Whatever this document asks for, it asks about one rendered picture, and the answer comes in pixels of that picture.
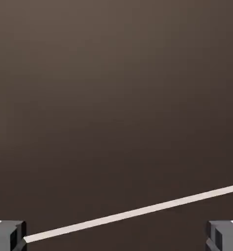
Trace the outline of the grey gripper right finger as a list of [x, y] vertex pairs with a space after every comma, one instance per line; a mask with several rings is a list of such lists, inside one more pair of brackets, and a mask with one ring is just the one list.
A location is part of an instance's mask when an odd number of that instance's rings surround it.
[[207, 221], [206, 251], [233, 251], [233, 220]]

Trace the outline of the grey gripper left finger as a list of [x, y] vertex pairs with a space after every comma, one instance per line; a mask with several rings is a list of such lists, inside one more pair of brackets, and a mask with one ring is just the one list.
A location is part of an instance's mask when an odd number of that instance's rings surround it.
[[0, 220], [0, 251], [27, 251], [25, 221]]

